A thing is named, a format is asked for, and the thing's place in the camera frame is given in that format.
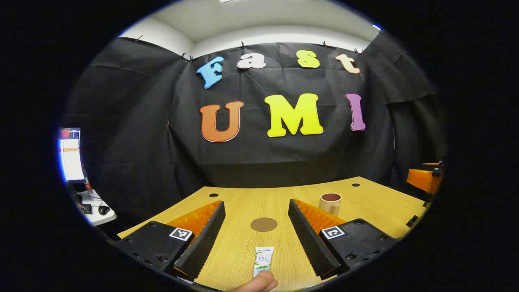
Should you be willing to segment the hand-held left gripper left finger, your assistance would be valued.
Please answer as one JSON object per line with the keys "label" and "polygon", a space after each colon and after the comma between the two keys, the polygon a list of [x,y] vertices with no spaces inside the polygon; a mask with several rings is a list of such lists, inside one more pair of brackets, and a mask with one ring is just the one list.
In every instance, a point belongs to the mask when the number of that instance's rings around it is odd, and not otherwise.
{"label": "hand-held left gripper left finger", "polygon": [[115,242],[115,247],[153,270],[193,281],[209,257],[225,217],[225,204],[218,200],[167,224],[149,221]]}

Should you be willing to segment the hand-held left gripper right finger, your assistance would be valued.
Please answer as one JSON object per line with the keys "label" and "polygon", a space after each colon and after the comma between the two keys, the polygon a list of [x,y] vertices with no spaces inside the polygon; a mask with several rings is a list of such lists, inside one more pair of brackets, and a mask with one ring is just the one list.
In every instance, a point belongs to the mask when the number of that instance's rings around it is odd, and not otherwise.
{"label": "hand-held left gripper right finger", "polygon": [[288,216],[322,280],[366,265],[400,241],[362,218],[346,222],[295,198],[289,202]]}

